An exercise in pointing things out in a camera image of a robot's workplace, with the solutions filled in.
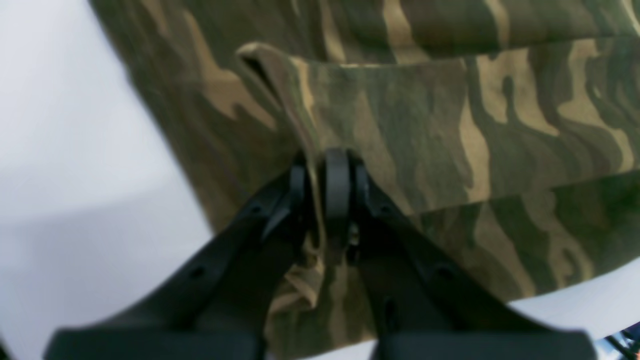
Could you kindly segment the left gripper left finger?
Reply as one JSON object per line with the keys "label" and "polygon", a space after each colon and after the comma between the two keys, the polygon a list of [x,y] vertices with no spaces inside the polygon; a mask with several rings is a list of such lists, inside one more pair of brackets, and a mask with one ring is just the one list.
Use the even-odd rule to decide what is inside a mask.
{"label": "left gripper left finger", "polygon": [[294,162],[262,187],[224,231],[129,308],[62,328],[46,360],[265,360],[266,315],[301,255],[308,173]]}

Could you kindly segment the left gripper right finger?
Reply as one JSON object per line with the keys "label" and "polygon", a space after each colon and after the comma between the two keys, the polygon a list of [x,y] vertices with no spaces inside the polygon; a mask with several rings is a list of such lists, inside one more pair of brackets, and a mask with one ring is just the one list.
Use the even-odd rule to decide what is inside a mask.
{"label": "left gripper right finger", "polygon": [[582,330],[509,308],[422,235],[350,150],[322,165],[327,262],[359,273],[374,317],[373,360],[594,360]]}

